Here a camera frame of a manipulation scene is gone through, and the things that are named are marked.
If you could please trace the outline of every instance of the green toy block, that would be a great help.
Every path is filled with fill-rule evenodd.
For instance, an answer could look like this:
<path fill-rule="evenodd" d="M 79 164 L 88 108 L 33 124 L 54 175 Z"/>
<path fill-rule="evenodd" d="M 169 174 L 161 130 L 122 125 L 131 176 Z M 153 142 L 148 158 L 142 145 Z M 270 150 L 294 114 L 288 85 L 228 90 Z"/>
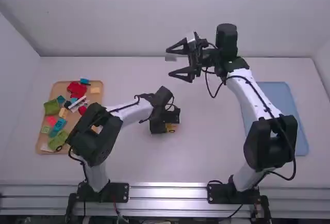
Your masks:
<path fill-rule="evenodd" d="M 43 126 L 41 129 L 41 133 L 48 134 L 48 132 L 51 130 L 51 127 L 49 126 Z"/>
<path fill-rule="evenodd" d="M 65 140 L 67 139 L 68 136 L 69 134 L 66 131 L 64 130 L 59 131 L 54 138 L 48 141 L 48 147 L 55 151 L 56 148 L 64 145 Z"/>
<path fill-rule="evenodd" d="M 50 115 L 56 115 L 57 113 L 60 112 L 60 105 L 57 102 L 57 99 L 50 100 L 46 103 L 43 104 L 45 107 L 45 115 L 50 116 Z"/>

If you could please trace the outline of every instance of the red toy block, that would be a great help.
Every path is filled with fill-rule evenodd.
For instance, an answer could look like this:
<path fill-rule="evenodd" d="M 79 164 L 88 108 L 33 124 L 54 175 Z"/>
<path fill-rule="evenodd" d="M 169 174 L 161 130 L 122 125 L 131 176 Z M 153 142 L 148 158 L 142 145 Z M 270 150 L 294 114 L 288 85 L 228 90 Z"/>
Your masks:
<path fill-rule="evenodd" d="M 81 106 L 78 108 L 78 111 L 81 115 L 83 115 L 86 112 L 87 108 L 85 106 Z"/>
<path fill-rule="evenodd" d="M 46 121 L 49 123 L 51 127 L 54 127 L 55 123 L 57 122 L 56 118 L 53 116 L 46 117 Z"/>
<path fill-rule="evenodd" d="M 87 91 L 87 86 L 79 84 L 78 82 L 71 82 L 68 87 L 67 87 L 67 91 L 70 93 L 76 93 L 81 95 L 80 98 L 82 96 L 85 95 L 86 91 Z"/>
<path fill-rule="evenodd" d="M 72 93 L 70 95 L 70 98 L 77 98 L 77 99 L 80 99 L 84 96 L 85 94 L 81 94 L 81 93 Z"/>

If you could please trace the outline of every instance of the black mounting bracket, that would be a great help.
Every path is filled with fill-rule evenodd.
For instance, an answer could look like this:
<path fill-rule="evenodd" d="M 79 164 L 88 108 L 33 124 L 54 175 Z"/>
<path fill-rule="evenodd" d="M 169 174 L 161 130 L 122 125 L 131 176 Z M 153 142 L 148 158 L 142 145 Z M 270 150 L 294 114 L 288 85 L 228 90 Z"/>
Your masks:
<path fill-rule="evenodd" d="M 259 197 L 260 192 L 255 188 L 239 192 L 231 183 L 207 184 L 209 204 L 254 204 Z"/>
<path fill-rule="evenodd" d="M 104 188 L 99 193 L 96 193 L 86 181 L 83 181 L 78 184 L 77 193 L 71 193 L 69 195 L 68 206 L 65 212 L 65 222 L 71 222 L 72 211 L 76 202 L 127 203 L 128 197 L 128 183 L 111 183 L 109 180 Z"/>
<path fill-rule="evenodd" d="M 96 193 L 87 182 L 81 182 L 78 185 L 77 201 L 126 203 L 128 202 L 128 193 L 128 183 L 112 183 L 109 180 L 104 188 Z"/>

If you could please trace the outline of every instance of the yellow toy block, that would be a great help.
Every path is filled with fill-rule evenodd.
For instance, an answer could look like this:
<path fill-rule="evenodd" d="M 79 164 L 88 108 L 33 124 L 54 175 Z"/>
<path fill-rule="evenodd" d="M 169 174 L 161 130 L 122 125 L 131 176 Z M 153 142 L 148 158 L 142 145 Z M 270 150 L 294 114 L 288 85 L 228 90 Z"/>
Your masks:
<path fill-rule="evenodd" d="M 92 87 L 90 91 L 91 93 L 100 93 L 101 89 L 99 87 Z"/>
<path fill-rule="evenodd" d="M 61 108 L 60 113 L 58 114 L 58 116 L 65 119 L 67 117 L 68 112 L 69 111 L 66 108 Z"/>

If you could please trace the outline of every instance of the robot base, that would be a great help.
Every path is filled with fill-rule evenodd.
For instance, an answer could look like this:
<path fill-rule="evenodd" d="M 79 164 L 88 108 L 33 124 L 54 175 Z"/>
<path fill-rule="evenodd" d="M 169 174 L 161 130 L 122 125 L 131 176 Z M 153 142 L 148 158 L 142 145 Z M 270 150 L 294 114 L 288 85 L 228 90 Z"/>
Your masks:
<path fill-rule="evenodd" d="M 254 204 L 260 198 L 259 189 L 254 187 L 237 191 L 231 175 L 227 184 L 207 184 L 207 201 L 209 204 Z"/>
<path fill-rule="evenodd" d="M 96 193 L 88 183 L 81 182 L 78 185 L 77 201 L 126 203 L 128 192 L 129 184 L 127 183 L 111 183 L 109 180 L 104 188 Z"/>

